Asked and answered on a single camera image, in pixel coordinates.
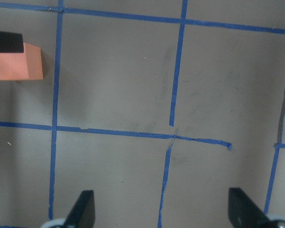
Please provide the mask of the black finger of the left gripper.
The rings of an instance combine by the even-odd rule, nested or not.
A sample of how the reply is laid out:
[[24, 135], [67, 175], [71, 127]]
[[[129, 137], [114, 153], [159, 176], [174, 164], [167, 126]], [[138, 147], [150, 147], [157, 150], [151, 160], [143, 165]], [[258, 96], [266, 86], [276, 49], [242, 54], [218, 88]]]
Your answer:
[[23, 36], [20, 33], [0, 31], [0, 53], [23, 53]]

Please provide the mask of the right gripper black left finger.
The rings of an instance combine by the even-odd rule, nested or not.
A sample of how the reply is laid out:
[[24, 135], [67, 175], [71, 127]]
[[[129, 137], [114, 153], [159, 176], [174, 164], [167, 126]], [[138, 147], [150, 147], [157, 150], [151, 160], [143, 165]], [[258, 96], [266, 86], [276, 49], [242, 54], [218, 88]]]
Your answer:
[[95, 224], [95, 199], [93, 190], [84, 190], [68, 214], [64, 228], [93, 228]]

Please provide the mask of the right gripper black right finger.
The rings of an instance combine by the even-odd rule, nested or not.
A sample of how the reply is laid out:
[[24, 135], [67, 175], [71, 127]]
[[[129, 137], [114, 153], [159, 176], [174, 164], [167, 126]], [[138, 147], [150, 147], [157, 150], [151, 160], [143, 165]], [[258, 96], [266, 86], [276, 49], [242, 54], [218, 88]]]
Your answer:
[[241, 188], [228, 189], [228, 219], [234, 228], [262, 228], [270, 222]]

